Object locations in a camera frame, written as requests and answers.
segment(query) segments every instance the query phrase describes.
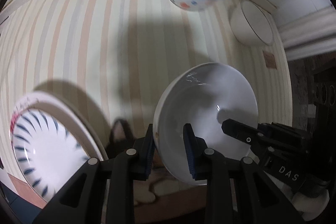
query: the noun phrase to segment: metal bolt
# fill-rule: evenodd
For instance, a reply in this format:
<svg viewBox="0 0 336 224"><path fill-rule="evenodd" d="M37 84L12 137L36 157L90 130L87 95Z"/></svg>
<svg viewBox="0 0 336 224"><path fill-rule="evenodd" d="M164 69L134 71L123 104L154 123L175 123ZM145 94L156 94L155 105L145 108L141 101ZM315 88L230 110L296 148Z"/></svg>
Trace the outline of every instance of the metal bolt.
<svg viewBox="0 0 336 224"><path fill-rule="evenodd" d="M126 154L130 156L135 155L136 153L137 151L134 148L130 148L126 151Z"/></svg>
<svg viewBox="0 0 336 224"><path fill-rule="evenodd" d="M204 153L206 153L207 155L212 155L213 153L215 153L215 151L212 148L206 148L204 150Z"/></svg>
<svg viewBox="0 0 336 224"><path fill-rule="evenodd" d="M97 160L96 158L90 158L90 159L87 161L87 163L88 163L89 165L95 165L95 164L98 163L98 160Z"/></svg>
<svg viewBox="0 0 336 224"><path fill-rule="evenodd" d="M245 157L245 158L243 158L243 162L246 163L246 164L251 164L251 163L253 163L253 160L250 157Z"/></svg>

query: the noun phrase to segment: blue and white plate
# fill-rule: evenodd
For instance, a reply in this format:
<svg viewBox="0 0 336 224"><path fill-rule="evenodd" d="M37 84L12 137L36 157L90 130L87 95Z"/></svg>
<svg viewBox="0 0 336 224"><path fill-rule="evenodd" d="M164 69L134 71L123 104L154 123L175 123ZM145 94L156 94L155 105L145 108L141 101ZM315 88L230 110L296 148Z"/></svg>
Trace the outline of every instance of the blue and white plate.
<svg viewBox="0 0 336 224"><path fill-rule="evenodd" d="M13 150L27 182L47 202L89 158L58 120L37 109L16 119Z"/></svg>

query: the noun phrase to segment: red dot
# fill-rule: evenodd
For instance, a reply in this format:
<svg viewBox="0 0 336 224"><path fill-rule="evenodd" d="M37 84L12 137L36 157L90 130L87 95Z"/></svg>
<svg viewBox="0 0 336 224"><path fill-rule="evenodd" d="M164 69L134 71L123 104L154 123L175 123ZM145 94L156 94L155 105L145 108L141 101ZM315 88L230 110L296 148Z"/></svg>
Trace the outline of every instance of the red dot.
<svg viewBox="0 0 336 224"><path fill-rule="evenodd" d="M180 5L183 8L190 8L190 6L187 3L185 3L185 2L181 2Z"/></svg>

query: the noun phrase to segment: cat ear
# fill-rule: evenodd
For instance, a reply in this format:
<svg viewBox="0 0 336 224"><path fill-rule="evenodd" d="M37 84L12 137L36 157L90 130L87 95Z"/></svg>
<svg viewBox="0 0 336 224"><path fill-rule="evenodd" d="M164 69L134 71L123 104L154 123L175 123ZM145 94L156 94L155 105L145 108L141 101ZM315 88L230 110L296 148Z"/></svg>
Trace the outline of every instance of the cat ear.
<svg viewBox="0 0 336 224"><path fill-rule="evenodd" d="M124 127L121 124L120 120L116 121L113 125L113 128L111 130L111 137L113 138L114 143L126 139Z"/></svg>

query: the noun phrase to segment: striped wallpaper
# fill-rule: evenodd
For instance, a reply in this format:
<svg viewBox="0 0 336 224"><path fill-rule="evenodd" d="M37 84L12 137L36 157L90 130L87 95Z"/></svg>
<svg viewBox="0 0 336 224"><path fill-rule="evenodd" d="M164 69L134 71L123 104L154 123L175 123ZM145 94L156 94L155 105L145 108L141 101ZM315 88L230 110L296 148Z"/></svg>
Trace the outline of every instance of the striped wallpaper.
<svg viewBox="0 0 336 224"><path fill-rule="evenodd" d="M88 119L103 145L117 117L145 134L156 104L187 69L209 61L238 69L258 102L259 122L292 123L285 52L235 39L229 15L240 0L186 12L169 0L30 0L4 22L0 36L0 157L23 179L11 152L9 121L15 102L33 90L53 92ZM263 50L277 69L265 65Z"/></svg>

